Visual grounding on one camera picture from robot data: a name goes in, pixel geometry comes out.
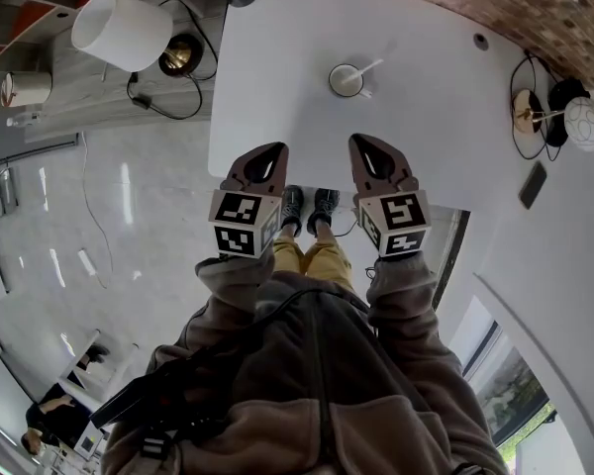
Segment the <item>person wearing gray jacket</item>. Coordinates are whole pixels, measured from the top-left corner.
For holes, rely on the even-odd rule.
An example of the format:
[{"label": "person wearing gray jacket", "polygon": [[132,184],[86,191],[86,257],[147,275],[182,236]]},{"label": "person wearing gray jacket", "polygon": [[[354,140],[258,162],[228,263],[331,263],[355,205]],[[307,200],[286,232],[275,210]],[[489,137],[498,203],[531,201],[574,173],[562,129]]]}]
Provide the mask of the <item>person wearing gray jacket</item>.
[{"label": "person wearing gray jacket", "polygon": [[211,296],[176,343],[156,349],[148,373],[272,322],[198,368],[202,378],[185,389],[188,405],[224,398],[217,434],[176,437],[153,459],[142,455],[148,425],[120,422],[104,475],[507,473],[460,362],[439,339],[422,253],[378,259],[368,306],[330,230],[338,200],[317,192],[308,229],[318,241],[306,255],[293,239],[303,192],[287,187],[274,252],[197,265]]}]

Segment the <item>glossy floor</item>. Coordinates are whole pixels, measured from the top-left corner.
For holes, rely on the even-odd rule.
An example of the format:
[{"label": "glossy floor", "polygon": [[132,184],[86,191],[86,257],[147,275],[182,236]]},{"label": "glossy floor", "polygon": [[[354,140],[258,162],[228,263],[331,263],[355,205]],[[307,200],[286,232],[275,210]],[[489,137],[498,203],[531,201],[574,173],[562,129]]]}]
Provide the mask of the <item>glossy floor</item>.
[{"label": "glossy floor", "polygon": [[[216,254],[207,223],[220,180],[207,172],[209,123],[171,123],[92,132],[84,146],[13,164],[20,207],[0,221],[0,265],[11,292],[0,302],[0,338],[43,379],[54,381],[95,329],[114,340],[116,358],[140,350],[125,381],[145,371],[150,352],[177,339],[207,290],[195,264]],[[337,234],[353,223],[342,195]],[[427,260],[443,259],[452,210],[433,208]],[[312,238],[300,243],[306,249]],[[343,239],[354,285],[364,296],[365,267],[376,252],[360,228]],[[85,248],[101,284],[77,253]]]}]

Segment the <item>white marker cube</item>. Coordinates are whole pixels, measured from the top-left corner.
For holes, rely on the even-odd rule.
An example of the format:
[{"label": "white marker cube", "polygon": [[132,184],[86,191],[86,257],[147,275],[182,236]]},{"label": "white marker cube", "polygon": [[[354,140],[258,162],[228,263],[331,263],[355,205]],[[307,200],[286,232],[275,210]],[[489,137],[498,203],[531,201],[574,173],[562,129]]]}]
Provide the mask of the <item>white marker cube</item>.
[{"label": "white marker cube", "polygon": [[360,199],[358,215],[381,257],[419,251],[431,229],[424,190]]},{"label": "white marker cube", "polygon": [[259,258],[279,231],[281,198],[215,190],[209,222],[221,253]]}]

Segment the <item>white lampshade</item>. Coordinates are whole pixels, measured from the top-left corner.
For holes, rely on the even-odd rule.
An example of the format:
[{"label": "white lampshade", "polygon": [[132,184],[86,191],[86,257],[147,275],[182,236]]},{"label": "white lampshade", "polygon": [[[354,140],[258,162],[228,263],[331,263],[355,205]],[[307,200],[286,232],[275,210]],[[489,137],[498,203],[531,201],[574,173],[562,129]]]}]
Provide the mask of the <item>white lampshade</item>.
[{"label": "white lampshade", "polygon": [[576,97],[565,106],[565,131],[583,151],[594,151],[594,101]]},{"label": "white lampshade", "polygon": [[72,27],[72,45],[128,72],[148,68],[171,39],[173,21],[141,0],[90,0]]}]

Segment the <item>black phone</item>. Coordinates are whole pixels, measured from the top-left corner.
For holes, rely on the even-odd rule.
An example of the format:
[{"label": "black phone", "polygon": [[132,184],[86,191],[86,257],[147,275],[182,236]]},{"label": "black phone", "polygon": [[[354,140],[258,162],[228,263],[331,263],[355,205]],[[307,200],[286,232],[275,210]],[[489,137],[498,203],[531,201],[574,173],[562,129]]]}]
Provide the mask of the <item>black phone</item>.
[{"label": "black phone", "polygon": [[519,193],[519,200],[522,201],[522,204],[527,210],[531,209],[535,199],[537,199],[546,178],[547,172],[545,172],[542,163],[538,161],[533,167],[530,176],[528,176],[522,191]]}]

